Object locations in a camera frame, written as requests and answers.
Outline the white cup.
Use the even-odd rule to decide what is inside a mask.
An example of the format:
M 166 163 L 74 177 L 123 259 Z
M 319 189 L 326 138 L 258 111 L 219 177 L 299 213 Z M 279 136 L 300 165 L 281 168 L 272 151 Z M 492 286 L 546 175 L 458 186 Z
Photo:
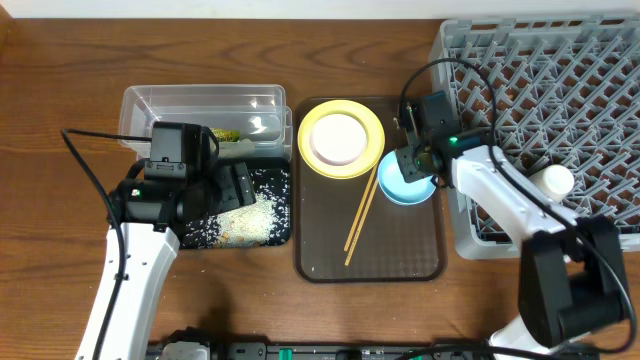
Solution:
M 529 180 L 554 202 L 560 203 L 574 188 L 572 172 L 562 165 L 550 165 L 529 177 Z

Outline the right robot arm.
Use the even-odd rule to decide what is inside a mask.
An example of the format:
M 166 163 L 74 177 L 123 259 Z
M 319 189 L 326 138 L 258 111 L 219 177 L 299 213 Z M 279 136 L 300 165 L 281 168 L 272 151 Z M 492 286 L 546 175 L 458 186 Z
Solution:
M 604 355 L 581 337 L 627 321 L 627 351 L 638 336 L 619 233 L 605 217 L 583 217 L 546 196 L 496 144 L 494 130 L 463 132 L 450 120 L 402 115 L 407 135 L 396 157 L 404 179 L 426 177 L 478 203 L 520 253 L 518 316 L 480 352 L 497 359 Z

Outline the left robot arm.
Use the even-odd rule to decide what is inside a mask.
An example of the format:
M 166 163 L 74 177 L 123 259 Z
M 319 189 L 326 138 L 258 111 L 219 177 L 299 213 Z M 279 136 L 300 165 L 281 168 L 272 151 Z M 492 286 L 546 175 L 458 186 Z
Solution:
M 141 359 L 157 303 L 178 255 L 186 217 L 185 190 L 170 179 L 146 190 L 137 175 L 151 162 L 134 163 L 107 199 L 106 258 L 78 359 Z

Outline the green snack wrapper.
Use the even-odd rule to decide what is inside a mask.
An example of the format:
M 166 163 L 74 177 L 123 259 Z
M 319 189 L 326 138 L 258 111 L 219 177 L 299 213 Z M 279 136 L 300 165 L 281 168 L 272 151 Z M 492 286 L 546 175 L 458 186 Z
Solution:
M 240 140 L 240 132 L 236 130 L 211 128 L 211 132 L 219 142 L 238 142 Z

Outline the yellow plate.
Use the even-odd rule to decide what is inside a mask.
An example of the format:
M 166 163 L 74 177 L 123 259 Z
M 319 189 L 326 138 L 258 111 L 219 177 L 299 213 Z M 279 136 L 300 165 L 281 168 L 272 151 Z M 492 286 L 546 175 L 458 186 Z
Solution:
M 368 143 L 364 153 L 353 163 L 332 166 L 323 163 L 310 147 L 312 127 L 322 117 L 330 114 L 346 114 L 358 120 L 364 127 Z M 367 106 L 353 100 L 329 100 L 313 107 L 304 117 L 298 129 L 298 149 L 305 163 L 318 174 L 332 179 L 351 179 L 371 170 L 381 158 L 385 147 L 385 133 L 377 115 Z

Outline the light blue bowl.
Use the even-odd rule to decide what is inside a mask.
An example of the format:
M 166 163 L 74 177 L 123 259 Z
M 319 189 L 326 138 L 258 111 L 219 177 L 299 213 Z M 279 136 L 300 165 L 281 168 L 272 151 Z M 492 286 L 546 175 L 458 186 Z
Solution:
M 407 183 L 401 174 L 394 152 L 389 152 L 380 161 L 377 180 L 383 194 L 391 202 L 402 206 L 420 204 L 428 200 L 436 191 L 431 177 Z

